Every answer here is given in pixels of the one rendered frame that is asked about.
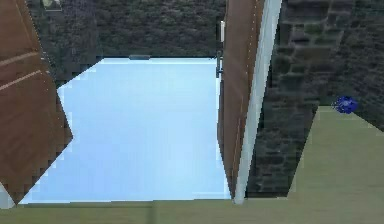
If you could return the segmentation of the blue round object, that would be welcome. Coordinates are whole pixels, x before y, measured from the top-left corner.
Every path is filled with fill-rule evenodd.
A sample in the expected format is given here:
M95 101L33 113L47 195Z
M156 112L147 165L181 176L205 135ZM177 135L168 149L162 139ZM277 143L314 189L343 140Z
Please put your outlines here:
M344 113L344 114L350 114L354 112L357 106L358 106L357 101L350 96L341 96L336 100L334 104L335 109L339 113Z

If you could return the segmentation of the brown wooden cabinet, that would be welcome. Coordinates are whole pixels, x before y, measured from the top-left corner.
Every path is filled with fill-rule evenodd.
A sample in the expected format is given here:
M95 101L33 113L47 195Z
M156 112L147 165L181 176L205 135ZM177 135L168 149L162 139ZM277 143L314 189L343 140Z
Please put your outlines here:
M19 204L72 139L26 0L0 0L0 209Z

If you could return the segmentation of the framed wall picture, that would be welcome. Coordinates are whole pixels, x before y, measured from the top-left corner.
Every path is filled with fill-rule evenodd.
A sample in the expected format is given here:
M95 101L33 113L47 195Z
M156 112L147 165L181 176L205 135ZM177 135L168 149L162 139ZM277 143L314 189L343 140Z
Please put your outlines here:
M41 0L43 7L46 11L61 11L61 1L60 0Z

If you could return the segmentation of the brown wooden room door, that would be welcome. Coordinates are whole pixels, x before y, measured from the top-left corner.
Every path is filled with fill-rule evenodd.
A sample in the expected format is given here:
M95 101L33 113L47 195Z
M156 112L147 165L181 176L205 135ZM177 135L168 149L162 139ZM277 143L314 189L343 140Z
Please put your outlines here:
M217 139L230 197L235 197L265 0L226 0Z

